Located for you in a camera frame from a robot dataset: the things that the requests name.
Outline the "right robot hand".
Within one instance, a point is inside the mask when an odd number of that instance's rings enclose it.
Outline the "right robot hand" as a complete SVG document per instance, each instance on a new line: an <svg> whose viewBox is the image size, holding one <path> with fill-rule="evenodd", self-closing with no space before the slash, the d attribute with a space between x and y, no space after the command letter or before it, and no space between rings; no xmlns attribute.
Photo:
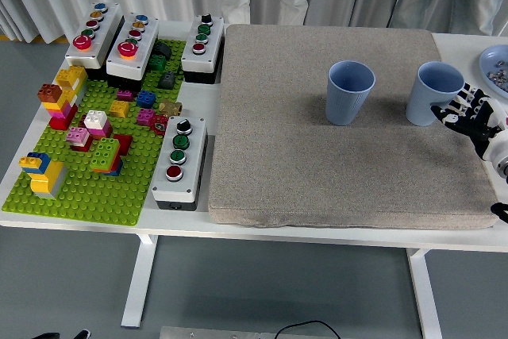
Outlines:
<svg viewBox="0 0 508 339"><path fill-rule="evenodd" d="M469 137L477 155L507 177L507 113L496 99L466 83L444 108L432 104L430 109L445 127Z"/></svg>

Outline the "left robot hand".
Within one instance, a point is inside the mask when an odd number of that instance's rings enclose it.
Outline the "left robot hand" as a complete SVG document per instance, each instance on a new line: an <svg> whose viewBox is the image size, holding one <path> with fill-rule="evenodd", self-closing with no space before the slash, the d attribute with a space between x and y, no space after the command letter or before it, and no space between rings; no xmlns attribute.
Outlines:
<svg viewBox="0 0 508 339"><path fill-rule="evenodd" d="M90 339L90 338L91 332L88 329L82 329L74 336L74 339ZM59 332L41 333L33 337L33 339L60 339L60 333Z"/></svg>

